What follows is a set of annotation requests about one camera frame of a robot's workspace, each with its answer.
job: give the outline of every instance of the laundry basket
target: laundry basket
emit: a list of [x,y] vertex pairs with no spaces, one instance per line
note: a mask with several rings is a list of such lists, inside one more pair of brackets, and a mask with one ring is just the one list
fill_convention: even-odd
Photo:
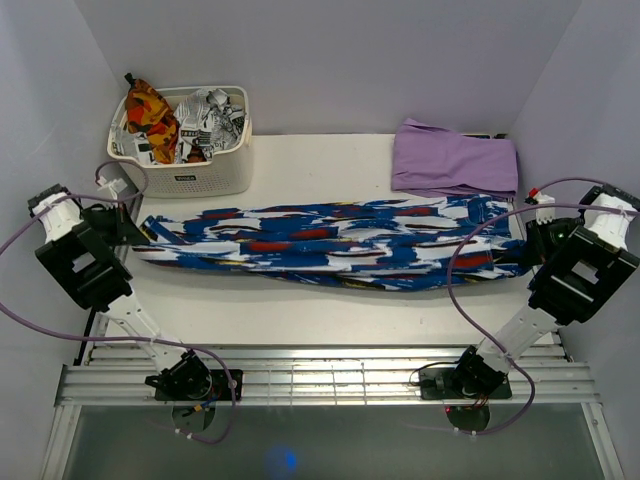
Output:
[[[188,95],[200,88],[212,90],[221,88],[229,95],[232,104],[244,107],[246,120],[242,137],[238,144],[229,150],[218,151],[211,161],[200,163],[182,163],[173,165],[140,165],[149,175],[149,186],[144,194],[148,197],[158,198],[187,198],[209,197],[216,195],[229,195],[245,191],[251,183],[253,175],[253,155],[251,152],[251,118],[249,115],[249,99],[247,92],[240,87],[181,87],[161,88],[157,91],[165,98],[172,108]],[[125,127],[127,123],[127,110],[125,99],[120,102],[113,122]],[[136,158],[120,156],[114,146],[113,134],[109,132],[107,153],[110,157],[121,160],[133,160]],[[141,188],[144,185],[144,176],[134,166],[122,164],[131,181]]]

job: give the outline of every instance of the purple shirt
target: purple shirt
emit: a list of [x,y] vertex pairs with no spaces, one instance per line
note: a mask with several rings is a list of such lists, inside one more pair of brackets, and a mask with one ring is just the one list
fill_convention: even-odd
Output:
[[511,140],[465,137],[408,118],[393,144],[391,188],[423,197],[469,193],[514,197],[516,149]]

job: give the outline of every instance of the blue white red fabric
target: blue white red fabric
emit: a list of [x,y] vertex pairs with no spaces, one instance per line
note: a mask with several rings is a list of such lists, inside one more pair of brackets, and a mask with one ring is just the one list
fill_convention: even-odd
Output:
[[[242,271],[313,285],[417,291],[446,285],[446,270],[477,225],[507,211],[487,195],[206,210],[148,217],[151,241],[134,250],[162,266]],[[455,284],[514,277],[522,240],[507,219],[474,236],[457,258]]]

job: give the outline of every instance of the white work surface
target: white work surface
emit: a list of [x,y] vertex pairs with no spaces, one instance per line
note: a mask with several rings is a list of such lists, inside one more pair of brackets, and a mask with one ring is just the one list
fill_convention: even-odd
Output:
[[[145,198],[138,223],[225,207],[410,198],[390,189],[393,135],[257,136],[255,172],[238,195],[188,200]],[[514,235],[520,235],[515,220]],[[126,265],[144,307],[186,343],[210,345],[467,345],[481,335],[453,308],[446,290],[417,293],[315,287],[254,275]],[[462,305],[496,331],[525,303],[524,278],[469,285]],[[119,335],[113,322],[107,335]],[[553,343],[550,335],[540,343]]]

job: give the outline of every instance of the gray wall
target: gray wall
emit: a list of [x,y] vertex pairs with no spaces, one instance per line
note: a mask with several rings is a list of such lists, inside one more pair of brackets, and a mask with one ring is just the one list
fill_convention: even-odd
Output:
[[[56,182],[95,192],[94,167],[120,86],[72,0],[0,0],[0,239],[28,219],[27,200]],[[0,300],[41,325],[82,333],[75,306],[34,257],[42,228],[0,260]],[[78,344],[0,316],[0,478],[37,478],[60,369]]]
[[[577,174],[640,195],[640,2],[585,0],[511,132],[527,186]],[[578,200],[588,185],[554,188]],[[640,221],[629,249],[640,255]],[[563,335],[588,360],[628,478],[640,478],[640,273],[585,325]]]
[[258,133],[509,128],[580,0],[76,0],[116,76],[240,84]]

